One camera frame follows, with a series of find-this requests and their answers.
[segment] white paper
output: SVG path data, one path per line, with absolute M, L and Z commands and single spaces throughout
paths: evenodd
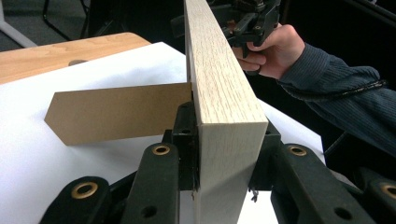
M 0 85 L 0 222 L 38 223 L 69 182 L 95 175 L 112 184 L 136 171 L 146 147 L 161 142 L 161 136 L 151 136 L 67 147 L 44 122 L 53 93 L 179 82 L 186 82 L 185 56 L 157 43 Z M 284 124 L 306 130 L 303 139 L 310 137 L 301 144 L 321 151 L 317 134 L 262 107 L 281 133 Z M 300 133 L 282 140 L 300 143 Z M 182 224 L 193 221 L 190 195 L 181 193 Z M 276 223 L 268 195 L 261 193 L 259 203 L 247 200 L 239 223 Z

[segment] wooden table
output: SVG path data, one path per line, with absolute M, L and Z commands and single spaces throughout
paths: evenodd
M 150 43 L 121 33 L 59 44 L 0 52 L 0 84 L 64 68 L 74 60 L 93 60 Z

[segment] ribbed sweater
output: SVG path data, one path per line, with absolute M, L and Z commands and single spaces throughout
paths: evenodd
M 321 97 L 378 80 L 380 75 L 373 67 L 350 67 L 340 58 L 305 44 L 301 57 L 278 83 L 333 125 L 396 158 L 396 91 L 381 87 L 348 96 Z M 299 97 L 295 91 L 308 97 Z

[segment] dark background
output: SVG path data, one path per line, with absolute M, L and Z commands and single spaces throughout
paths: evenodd
M 356 4 L 361 2 L 368 3 L 365 0 L 282 1 L 281 21 L 293 25 L 305 42 L 344 59 L 349 65 L 371 65 L 394 88 L 396 25 L 394 19 L 391 22 L 387 19 L 391 13 L 384 13 L 383 9 L 395 13 L 396 2 L 378 0 L 380 7 Z M 65 41 L 42 21 L 43 5 L 44 0 L 3 0 L 6 21 L 37 45 Z M 183 0 L 91 0 L 84 37 L 133 32 L 150 42 L 165 42 L 184 53 L 184 37 L 174 38 L 170 25 L 170 20 L 182 14 Z M 49 19 L 71 39 L 78 39 L 86 18 L 78 0 L 50 0 Z M 19 48 L 0 32 L 0 51 Z M 247 78 L 260 99 L 320 134 L 325 149 L 342 133 L 304 103 L 288 96 L 274 80 Z

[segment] gray carpet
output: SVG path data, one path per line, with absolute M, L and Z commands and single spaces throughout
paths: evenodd
M 45 0 L 2 0 L 5 21 L 38 46 L 66 41 L 42 19 Z M 79 39 L 85 13 L 79 0 L 49 0 L 49 21 L 72 39 Z M 21 46 L 0 32 L 0 51 Z

